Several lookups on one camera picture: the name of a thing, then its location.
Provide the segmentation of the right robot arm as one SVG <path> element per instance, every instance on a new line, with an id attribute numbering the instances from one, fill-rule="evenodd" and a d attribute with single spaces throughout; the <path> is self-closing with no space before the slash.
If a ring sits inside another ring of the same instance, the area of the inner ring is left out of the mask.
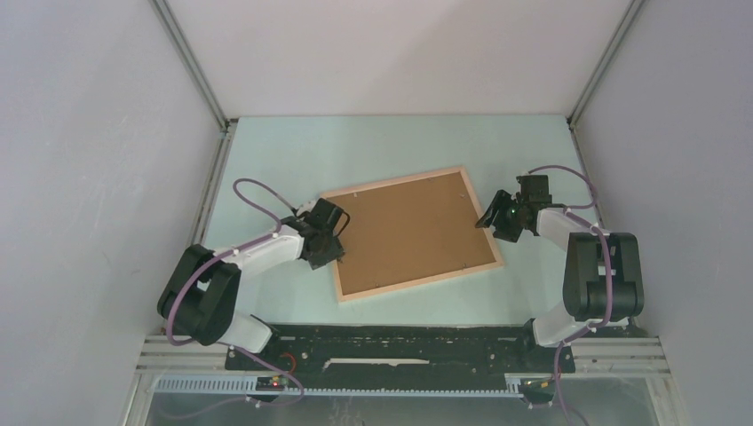
<path id="1" fill-rule="evenodd" d="M 525 231 L 552 242 L 566 255 L 559 302 L 528 322 L 532 337 L 516 348 L 519 364 L 538 371 L 551 347 L 569 344 L 603 327 L 624 327 L 645 306 L 637 237 L 609 232 L 553 201 L 546 190 L 496 192 L 476 222 L 495 238 L 516 242 Z"/>

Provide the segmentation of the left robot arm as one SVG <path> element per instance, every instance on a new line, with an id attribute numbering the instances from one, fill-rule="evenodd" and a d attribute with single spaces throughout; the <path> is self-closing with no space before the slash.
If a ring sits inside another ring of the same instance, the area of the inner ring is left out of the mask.
<path id="1" fill-rule="evenodd" d="M 334 231 L 302 223 L 282 225 L 223 251 L 194 244 L 184 251 L 157 303 L 167 339 L 175 346 L 217 343 L 244 349 L 257 368 L 270 369 L 279 362 L 281 346 L 269 325 L 236 308 L 242 276 L 297 260 L 316 270 L 344 254 Z"/>

